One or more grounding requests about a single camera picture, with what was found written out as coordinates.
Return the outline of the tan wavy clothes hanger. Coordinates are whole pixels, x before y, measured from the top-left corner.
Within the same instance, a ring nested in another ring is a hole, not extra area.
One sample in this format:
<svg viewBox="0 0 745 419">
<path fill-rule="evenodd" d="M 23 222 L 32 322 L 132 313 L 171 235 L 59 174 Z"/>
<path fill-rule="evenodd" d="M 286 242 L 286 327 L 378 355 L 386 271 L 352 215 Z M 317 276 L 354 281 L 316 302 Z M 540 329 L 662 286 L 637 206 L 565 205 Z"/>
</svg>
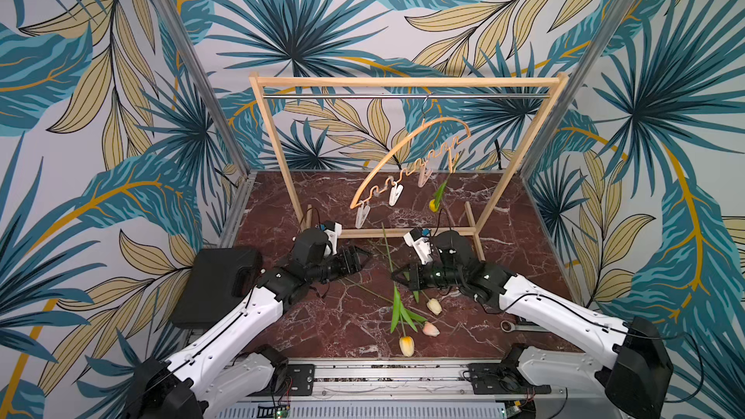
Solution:
<svg viewBox="0 0 745 419">
<path fill-rule="evenodd" d="M 369 171 L 368 176 L 358 187 L 350 204 L 352 210 L 368 207 L 370 201 L 390 190 L 398 190 L 405 177 L 417 172 L 427 172 L 431 160 L 447 157 L 447 170 L 455 171 L 460 153 L 459 148 L 471 139 L 471 128 L 463 120 L 453 116 L 440 116 L 430 120 L 422 120 L 413 130 L 402 128 L 391 135 L 391 123 L 383 110 L 383 97 L 371 97 L 368 104 L 368 130 L 365 137 L 359 137 L 343 147 L 353 149 L 354 154 L 372 154 L 372 160 L 378 161 Z M 415 140 L 421 135 L 427 135 L 434 128 L 456 124 L 460 128 L 442 139 L 442 142 L 419 157 L 412 157 Z"/>
</svg>

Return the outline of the wooden clothes rack frame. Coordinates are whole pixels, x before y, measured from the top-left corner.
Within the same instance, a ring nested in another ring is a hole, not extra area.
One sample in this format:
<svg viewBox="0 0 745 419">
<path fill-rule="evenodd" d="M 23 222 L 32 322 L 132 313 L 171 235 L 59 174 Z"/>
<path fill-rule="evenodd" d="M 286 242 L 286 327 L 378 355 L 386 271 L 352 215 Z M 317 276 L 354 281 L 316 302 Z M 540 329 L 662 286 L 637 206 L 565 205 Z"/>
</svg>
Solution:
<svg viewBox="0 0 745 419">
<path fill-rule="evenodd" d="M 529 77 L 529 78 L 518 78 L 518 77 L 504 77 L 504 78 L 375 78 L 375 77 L 359 77 L 359 78 L 312 78 L 312 77 L 261 77 L 252 76 L 249 78 L 251 89 L 255 97 L 256 105 L 264 121 L 264 125 L 267 129 L 275 157 L 279 161 L 279 168 L 281 169 L 281 176 L 283 177 L 287 192 L 289 194 L 290 202 L 293 207 L 294 213 L 298 219 L 300 228 L 302 230 L 307 229 L 312 224 L 312 220 L 308 217 L 308 214 L 312 211 L 311 207 L 304 209 L 301 205 L 300 197 L 297 194 L 293 178 L 289 166 L 287 164 L 286 157 L 279 139 L 279 131 L 275 127 L 272 112 L 269 108 L 268 102 L 270 100 L 265 99 L 263 96 L 270 94 L 304 94 L 302 92 L 291 93 L 289 89 L 291 87 L 304 88 L 329 88 L 329 87 L 379 87 L 379 88 L 406 88 L 406 89 L 432 89 L 432 88 L 544 88 L 549 94 L 549 99 L 542 99 L 541 106 L 535 115 L 535 118 L 529 125 L 526 134 L 522 141 L 518 144 L 518 148 L 514 151 L 512 159 L 509 161 L 508 168 L 502 172 L 502 176 L 497 186 L 495 187 L 487 205 L 482 211 L 479 217 L 473 215 L 473 209 L 471 205 L 467 203 L 465 205 L 465 212 L 467 215 L 468 225 L 466 227 L 458 227 L 456 230 L 467 238 L 473 240 L 475 245 L 476 255 L 480 260 L 485 259 L 483 246 L 481 244 L 481 233 L 484 229 L 486 222 L 492 215 L 496 205 L 506 192 L 509 183 L 518 172 L 521 164 L 525 160 L 531 145 L 533 145 L 539 131 L 543 128 L 545 122 L 547 122 L 551 115 L 554 107 L 557 105 L 559 98 L 565 90 L 568 88 L 570 83 L 570 75 L 567 73 L 560 73 L 555 77 Z"/>
</svg>

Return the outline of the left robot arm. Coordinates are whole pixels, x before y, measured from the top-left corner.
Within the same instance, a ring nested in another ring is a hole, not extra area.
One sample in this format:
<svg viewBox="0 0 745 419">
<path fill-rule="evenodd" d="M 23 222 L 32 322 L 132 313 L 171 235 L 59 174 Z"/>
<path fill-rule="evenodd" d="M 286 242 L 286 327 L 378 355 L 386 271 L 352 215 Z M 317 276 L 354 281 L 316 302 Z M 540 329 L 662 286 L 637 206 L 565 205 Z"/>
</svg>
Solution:
<svg viewBox="0 0 745 419">
<path fill-rule="evenodd" d="M 286 358 L 264 346 L 240 363 L 235 358 L 265 329 L 301 302 L 316 283 L 359 273 L 372 254 L 339 246 L 341 225 L 328 222 L 300 233 L 291 252 L 260 275 L 256 285 L 217 324 L 165 361 L 139 366 L 121 418 L 215 418 L 245 397 L 281 387 Z"/>
</svg>

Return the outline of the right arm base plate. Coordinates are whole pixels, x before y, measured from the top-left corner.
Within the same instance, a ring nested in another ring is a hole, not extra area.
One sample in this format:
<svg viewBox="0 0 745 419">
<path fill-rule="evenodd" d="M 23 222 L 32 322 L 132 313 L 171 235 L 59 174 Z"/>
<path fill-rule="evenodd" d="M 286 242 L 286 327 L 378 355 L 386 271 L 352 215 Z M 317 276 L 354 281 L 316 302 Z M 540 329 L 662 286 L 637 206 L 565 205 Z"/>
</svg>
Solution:
<svg viewBox="0 0 745 419">
<path fill-rule="evenodd" d="M 465 379 L 475 395 L 533 395 L 550 394 L 549 385 L 533 385 L 516 366 L 503 363 L 468 364 Z"/>
</svg>

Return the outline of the yellow tulip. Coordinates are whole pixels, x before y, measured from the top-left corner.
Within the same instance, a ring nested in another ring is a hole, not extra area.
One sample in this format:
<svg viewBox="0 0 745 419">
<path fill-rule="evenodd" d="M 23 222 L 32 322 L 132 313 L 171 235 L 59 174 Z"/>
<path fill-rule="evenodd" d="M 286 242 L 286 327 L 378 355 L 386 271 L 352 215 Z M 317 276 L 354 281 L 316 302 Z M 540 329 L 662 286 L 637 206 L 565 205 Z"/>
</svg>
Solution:
<svg viewBox="0 0 745 419">
<path fill-rule="evenodd" d="M 448 167 L 448 173 L 447 173 L 447 176 L 445 177 L 445 180 L 440 184 L 438 189 L 435 191 L 432 199 L 430 200 L 429 209 L 433 213 L 438 213 L 440 211 L 440 206 L 442 205 L 442 199 L 444 199 L 444 194 L 445 194 L 447 183 L 450 177 L 452 176 L 452 174 L 456 171 L 460 158 L 461 158 L 461 154 L 457 154 L 454 157 L 453 163 Z"/>
</svg>

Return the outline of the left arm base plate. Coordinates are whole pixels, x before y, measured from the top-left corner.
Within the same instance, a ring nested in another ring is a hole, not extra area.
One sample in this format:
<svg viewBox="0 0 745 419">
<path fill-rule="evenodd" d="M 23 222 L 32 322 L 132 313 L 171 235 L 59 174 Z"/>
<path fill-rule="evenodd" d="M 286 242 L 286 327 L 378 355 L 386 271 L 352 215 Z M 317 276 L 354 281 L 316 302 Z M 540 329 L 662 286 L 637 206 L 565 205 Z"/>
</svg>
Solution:
<svg viewBox="0 0 745 419">
<path fill-rule="evenodd" d="M 314 393 L 316 365 L 289 364 L 274 374 L 270 384 L 251 394 L 252 398 L 269 398 L 277 401 L 280 396 L 310 397 Z"/>
</svg>

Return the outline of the grey clothespin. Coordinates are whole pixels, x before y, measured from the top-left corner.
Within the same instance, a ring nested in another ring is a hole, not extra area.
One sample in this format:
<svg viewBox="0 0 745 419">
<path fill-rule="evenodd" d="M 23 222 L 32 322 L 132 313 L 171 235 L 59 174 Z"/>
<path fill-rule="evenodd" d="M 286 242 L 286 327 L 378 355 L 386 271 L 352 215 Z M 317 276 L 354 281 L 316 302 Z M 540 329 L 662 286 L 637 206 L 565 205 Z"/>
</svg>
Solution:
<svg viewBox="0 0 745 419">
<path fill-rule="evenodd" d="M 371 211 L 371 206 L 368 202 L 361 204 L 357 208 L 357 213 L 355 215 L 355 228 L 356 229 L 363 228 L 370 211 Z"/>
</svg>

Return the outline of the white clothespin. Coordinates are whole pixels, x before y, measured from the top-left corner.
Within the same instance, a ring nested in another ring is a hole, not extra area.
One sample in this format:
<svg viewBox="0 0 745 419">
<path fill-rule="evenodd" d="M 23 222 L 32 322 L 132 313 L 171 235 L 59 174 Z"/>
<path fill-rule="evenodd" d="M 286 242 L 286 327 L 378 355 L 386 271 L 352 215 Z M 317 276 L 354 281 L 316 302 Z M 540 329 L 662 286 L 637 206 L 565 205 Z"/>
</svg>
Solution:
<svg viewBox="0 0 745 419">
<path fill-rule="evenodd" d="M 393 182 L 390 188 L 390 194 L 389 194 L 389 200 L 388 200 L 388 204 L 390 207 L 394 207 L 395 205 L 397 205 L 403 190 L 404 190 L 403 184 L 400 184 L 399 182 Z"/>
</svg>

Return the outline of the silver wrench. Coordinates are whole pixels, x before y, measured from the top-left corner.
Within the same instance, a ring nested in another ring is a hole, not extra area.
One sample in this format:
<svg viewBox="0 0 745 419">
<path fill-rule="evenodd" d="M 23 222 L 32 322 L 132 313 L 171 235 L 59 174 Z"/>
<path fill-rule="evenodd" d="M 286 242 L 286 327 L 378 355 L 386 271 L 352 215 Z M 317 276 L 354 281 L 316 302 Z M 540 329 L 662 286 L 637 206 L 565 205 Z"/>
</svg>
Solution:
<svg viewBox="0 0 745 419">
<path fill-rule="evenodd" d="M 507 320 L 501 322 L 501 329 L 504 333 L 548 333 L 548 330 L 535 323 L 513 323 Z"/>
</svg>

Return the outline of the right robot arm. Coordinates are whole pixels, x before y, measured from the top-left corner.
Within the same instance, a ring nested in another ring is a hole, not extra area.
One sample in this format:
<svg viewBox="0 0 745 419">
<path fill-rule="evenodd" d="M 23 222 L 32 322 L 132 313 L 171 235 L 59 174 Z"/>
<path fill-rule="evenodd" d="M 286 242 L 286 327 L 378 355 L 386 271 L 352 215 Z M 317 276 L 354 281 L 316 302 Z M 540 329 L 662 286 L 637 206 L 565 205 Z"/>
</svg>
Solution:
<svg viewBox="0 0 745 419">
<path fill-rule="evenodd" d="M 393 281 L 411 291 L 455 287 L 491 315 L 521 317 L 581 349 L 580 362 L 572 366 L 533 347 L 520 349 L 516 369 L 527 382 L 602 393 L 632 418 L 661 416 L 673 364 L 653 322 L 639 316 L 625 321 L 574 304 L 479 260 L 470 241 L 454 230 L 436 235 L 413 228 L 404 240 L 417 259 L 393 271 Z"/>
</svg>

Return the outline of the aluminium front rail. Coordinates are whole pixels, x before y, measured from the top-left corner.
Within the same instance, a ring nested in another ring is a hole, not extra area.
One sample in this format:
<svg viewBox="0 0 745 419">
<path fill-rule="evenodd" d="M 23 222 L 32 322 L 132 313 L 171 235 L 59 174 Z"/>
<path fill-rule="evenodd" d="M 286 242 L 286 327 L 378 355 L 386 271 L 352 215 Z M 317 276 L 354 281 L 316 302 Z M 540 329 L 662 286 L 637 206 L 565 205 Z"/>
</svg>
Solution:
<svg viewBox="0 0 745 419">
<path fill-rule="evenodd" d="M 578 353 L 547 352 L 572 366 Z M 599 392 L 549 385 L 550 394 L 475 395 L 465 379 L 468 364 L 517 366 L 518 355 L 488 360 L 298 360 L 316 365 L 310 397 L 252 398 L 215 418 L 624 418 Z"/>
</svg>

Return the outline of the pink tulip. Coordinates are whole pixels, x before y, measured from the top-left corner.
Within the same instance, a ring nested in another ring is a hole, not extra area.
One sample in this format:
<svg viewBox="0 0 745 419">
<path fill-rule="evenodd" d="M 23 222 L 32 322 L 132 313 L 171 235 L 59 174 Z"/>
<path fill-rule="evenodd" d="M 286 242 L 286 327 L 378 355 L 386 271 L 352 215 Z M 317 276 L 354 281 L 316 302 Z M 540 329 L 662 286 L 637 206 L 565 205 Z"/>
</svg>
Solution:
<svg viewBox="0 0 745 419">
<path fill-rule="evenodd" d="M 440 335 L 440 329 L 430 322 L 428 319 L 426 319 L 424 316 L 421 316 L 419 314 L 416 314 L 412 312 L 411 310 L 408 310 L 407 308 L 401 309 L 401 318 L 407 326 L 411 327 L 413 331 L 421 332 L 427 337 L 435 338 Z"/>
</svg>

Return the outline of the white tulip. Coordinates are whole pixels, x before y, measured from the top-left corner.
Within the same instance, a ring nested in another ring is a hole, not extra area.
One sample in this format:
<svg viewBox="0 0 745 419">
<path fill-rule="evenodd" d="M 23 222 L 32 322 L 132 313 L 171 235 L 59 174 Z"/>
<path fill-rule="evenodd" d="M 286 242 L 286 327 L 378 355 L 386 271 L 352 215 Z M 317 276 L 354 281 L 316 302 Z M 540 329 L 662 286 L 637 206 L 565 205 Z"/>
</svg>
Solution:
<svg viewBox="0 0 745 419">
<path fill-rule="evenodd" d="M 343 278 L 343 281 L 345 283 L 348 283 L 348 284 L 352 285 L 352 286 L 358 287 L 358 288 L 364 290 L 365 292 L 371 294 L 372 296 L 375 296 L 376 298 L 379 298 L 381 300 L 384 300 L 385 302 L 393 303 L 393 300 L 391 298 L 384 297 L 381 294 L 378 294 L 378 293 L 372 291 L 370 288 L 366 287 L 362 283 L 358 283 L 358 282 L 353 281 L 349 277 L 344 277 Z M 430 298 L 426 293 L 421 292 L 421 291 L 414 292 L 413 295 L 414 295 L 414 300 L 416 302 L 419 302 L 421 299 L 425 299 L 426 300 L 426 307 L 428 308 L 428 311 L 432 315 L 434 315 L 434 316 L 440 316 L 444 312 L 444 310 L 442 309 L 442 305 L 440 304 L 440 301 L 438 299 L 436 299 L 436 298 Z"/>
</svg>

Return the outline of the black case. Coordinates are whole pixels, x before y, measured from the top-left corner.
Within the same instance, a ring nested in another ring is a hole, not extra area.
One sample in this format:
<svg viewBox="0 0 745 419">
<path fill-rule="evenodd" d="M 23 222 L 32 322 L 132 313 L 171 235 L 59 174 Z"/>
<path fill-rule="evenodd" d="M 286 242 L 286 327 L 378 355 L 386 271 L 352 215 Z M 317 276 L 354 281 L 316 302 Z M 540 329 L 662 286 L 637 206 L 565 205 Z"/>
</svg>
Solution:
<svg viewBox="0 0 745 419">
<path fill-rule="evenodd" d="M 183 330 L 211 329 L 248 296 L 262 265 L 251 246 L 203 248 L 169 321 Z"/>
</svg>

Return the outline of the metal rack rod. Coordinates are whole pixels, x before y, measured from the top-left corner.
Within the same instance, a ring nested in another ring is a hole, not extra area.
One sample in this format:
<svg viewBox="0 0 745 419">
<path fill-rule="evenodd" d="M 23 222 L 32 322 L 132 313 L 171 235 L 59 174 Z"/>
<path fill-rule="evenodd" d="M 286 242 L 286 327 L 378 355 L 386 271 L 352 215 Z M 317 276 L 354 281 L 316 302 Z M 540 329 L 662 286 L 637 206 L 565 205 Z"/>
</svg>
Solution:
<svg viewBox="0 0 745 419">
<path fill-rule="evenodd" d="M 263 96 L 267 100 L 372 100 L 372 99 L 396 99 L 396 100 L 523 100 L 523 99 L 549 99 L 549 94 L 544 93 L 488 93 L 488 94 L 270 94 Z"/>
</svg>

